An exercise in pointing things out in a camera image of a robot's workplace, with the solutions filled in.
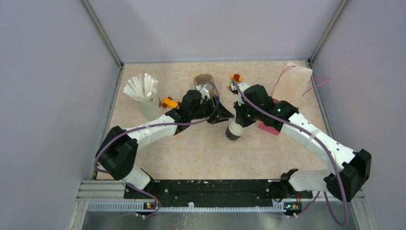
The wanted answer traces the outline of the stack of paper cups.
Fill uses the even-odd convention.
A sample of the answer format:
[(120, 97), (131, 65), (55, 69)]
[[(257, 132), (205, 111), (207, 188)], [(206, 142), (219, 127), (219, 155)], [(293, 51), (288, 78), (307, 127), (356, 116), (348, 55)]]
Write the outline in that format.
[(225, 139), (228, 142), (234, 142), (238, 140), (241, 136), (245, 135), (249, 129), (250, 126), (242, 127), (242, 125), (238, 124), (236, 122), (236, 119), (233, 118), (230, 120), (227, 129), (225, 131)]

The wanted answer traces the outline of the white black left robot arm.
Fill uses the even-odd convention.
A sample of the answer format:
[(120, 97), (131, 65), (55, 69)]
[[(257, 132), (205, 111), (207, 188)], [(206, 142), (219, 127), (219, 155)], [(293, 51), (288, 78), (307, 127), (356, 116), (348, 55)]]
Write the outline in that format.
[(189, 126), (208, 122), (216, 124), (228, 121), (234, 115), (220, 102), (219, 96), (202, 95), (198, 90), (189, 90), (175, 108), (159, 118), (134, 127), (113, 127), (101, 144), (95, 163), (103, 167), (102, 172), (135, 187), (142, 198), (153, 194), (152, 177), (136, 166), (138, 150), (165, 137), (174, 136)]

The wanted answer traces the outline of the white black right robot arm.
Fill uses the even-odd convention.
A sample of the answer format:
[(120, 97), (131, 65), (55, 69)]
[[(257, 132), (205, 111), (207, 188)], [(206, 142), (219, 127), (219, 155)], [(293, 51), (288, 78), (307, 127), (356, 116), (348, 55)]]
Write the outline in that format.
[(235, 83), (231, 92), (238, 96), (234, 103), (237, 127), (247, 130), (261, 121), (296, 140), (327, 166), (326, 170), (294, 170), (281, 184), (284, 196), (294, 197), (300, 191), (320, 191), (349, 202), (369, 179), (372, 156), (367, 150), (355, 151), (340, 144), (289, 102), (274, 101), (262, 85)]

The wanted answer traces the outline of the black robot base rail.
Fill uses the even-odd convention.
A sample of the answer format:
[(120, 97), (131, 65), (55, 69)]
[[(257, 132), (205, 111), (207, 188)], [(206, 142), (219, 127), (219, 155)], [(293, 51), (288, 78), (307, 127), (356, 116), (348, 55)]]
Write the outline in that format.
[(313, 197), (312, 192), (297, 192), (279, 179), (154, 180), (143, 191), (159, 199), (166, 195), (254, 195), (277, 200)]

